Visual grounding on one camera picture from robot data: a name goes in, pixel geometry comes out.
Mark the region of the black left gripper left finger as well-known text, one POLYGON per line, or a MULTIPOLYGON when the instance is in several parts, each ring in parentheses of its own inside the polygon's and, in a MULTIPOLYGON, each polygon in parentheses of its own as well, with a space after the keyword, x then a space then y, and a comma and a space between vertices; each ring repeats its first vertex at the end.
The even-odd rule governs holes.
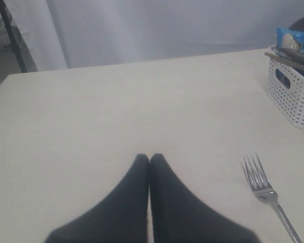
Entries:
POLYGON ((135 157, 119 184, 95 207, 53 230, 46 242, 147 242, 149 159, 135 157))

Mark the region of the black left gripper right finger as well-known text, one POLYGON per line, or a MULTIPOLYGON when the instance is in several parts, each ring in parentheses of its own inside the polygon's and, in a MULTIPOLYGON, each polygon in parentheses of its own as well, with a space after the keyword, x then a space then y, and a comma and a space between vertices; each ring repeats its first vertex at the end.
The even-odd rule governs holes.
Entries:
POLYGON ((199 200, 160 153, 150 159, 149 187, 155 242, 253 242, 253 231, 199 200))

